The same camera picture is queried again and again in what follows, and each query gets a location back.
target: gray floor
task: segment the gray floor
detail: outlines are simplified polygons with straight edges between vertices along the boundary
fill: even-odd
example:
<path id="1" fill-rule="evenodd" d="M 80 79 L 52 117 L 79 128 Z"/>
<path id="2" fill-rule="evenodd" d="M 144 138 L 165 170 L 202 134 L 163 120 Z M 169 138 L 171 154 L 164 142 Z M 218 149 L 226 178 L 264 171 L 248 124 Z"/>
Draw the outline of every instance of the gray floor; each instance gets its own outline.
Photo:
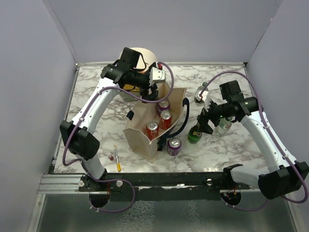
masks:
<path id="1" fill-rule="evenodd" d="M 272 200 L 257 212 L 240 212 L 221 201 L 136 202 L 118 214 L 96 213 L 87 195 L 47 195 L 40 232 L 294 232 L 286 201 Z M 243 193 L 240 206 L 255 208 L 265 198 Z M 127 203 L 110 203 L 109 209 Z"/>

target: green bottle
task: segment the green bottle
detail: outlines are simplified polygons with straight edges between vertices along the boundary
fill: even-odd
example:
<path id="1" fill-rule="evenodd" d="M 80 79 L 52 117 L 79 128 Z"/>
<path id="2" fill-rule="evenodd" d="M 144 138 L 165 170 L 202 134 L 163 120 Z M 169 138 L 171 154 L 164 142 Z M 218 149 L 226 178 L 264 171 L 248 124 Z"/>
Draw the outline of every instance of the green bottle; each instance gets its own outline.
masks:
<path id="1" fill-rule="evenodd" d="M 203 133 L 199 132 L 199 123 L 193 126 L 188 133 L 188 142 L 191 144 L 197 144 L 202 138 Z"/>

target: small red object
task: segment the small red object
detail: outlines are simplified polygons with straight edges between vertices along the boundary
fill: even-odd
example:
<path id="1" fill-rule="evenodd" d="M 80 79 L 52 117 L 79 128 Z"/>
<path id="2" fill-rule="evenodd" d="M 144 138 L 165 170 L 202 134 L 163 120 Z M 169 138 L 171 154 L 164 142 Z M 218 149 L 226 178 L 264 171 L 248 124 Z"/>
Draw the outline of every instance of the small red object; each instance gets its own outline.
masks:
<path id="1" fill-rule="evenodd" d="M 161 118 L 159 126 L 163 130 L 167 130 L 172 125 L 172 114 L 168 110 L 164 110 L 161 112 Z"/>
<path id="2" fill-rule="evenodd" d="M 108 158 L 112 161 L 112 160 L 114 160 L 114 156 L 112 156 L 112 154 L 109 154 L 108 155 Z"/>
<path id="3" fill-rule="evenodd" d="M 146 135 L 150 140 L 155 139 L 159 135 L 159 125 L 155 121 L 150 121 L 146 125 Z"/>

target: purple soda can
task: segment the purple soda can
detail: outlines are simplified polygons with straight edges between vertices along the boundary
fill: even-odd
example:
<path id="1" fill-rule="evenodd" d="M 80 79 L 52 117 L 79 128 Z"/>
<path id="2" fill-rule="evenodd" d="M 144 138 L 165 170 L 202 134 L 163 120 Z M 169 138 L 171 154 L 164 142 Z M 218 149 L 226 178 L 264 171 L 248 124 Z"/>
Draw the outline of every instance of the purple soda can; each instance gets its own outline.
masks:
<path id="1" fill-rule="evenodd" d="M 164 110 L 169 110 L 170 104 L 168 99 L 165 99 L 164 101 L 161 101 L 158 103 L 158 116 L 161 116 L 161 112 Z"/>
<path id="2" fill-rule="evenodd" d="M 168 142 L 168 154 L 170 156 L 178 155 L 180 148 L 182 147 L 182 142 L 179 138 L 173 137 L 169 139 Z"/>

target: screwdriver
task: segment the screwdriver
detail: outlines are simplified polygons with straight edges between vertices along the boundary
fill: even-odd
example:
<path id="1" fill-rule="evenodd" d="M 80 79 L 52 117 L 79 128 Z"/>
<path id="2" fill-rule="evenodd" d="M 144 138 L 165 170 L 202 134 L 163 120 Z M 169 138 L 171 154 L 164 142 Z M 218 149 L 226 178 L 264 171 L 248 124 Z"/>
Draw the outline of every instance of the screwdriver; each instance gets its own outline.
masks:
<path id="1" fill-rule="evenodd" d="M 118 172 L 120 172 L 121 167 L 120 167 L 120 163 L 119 163 L 119 157 L 118 157 L 118 151 L 117 151 L 116 145 L 114 145 L 114 152 L 115 152 L 115 155 L 116 155 L 117 170 L 118 170 Z"/>

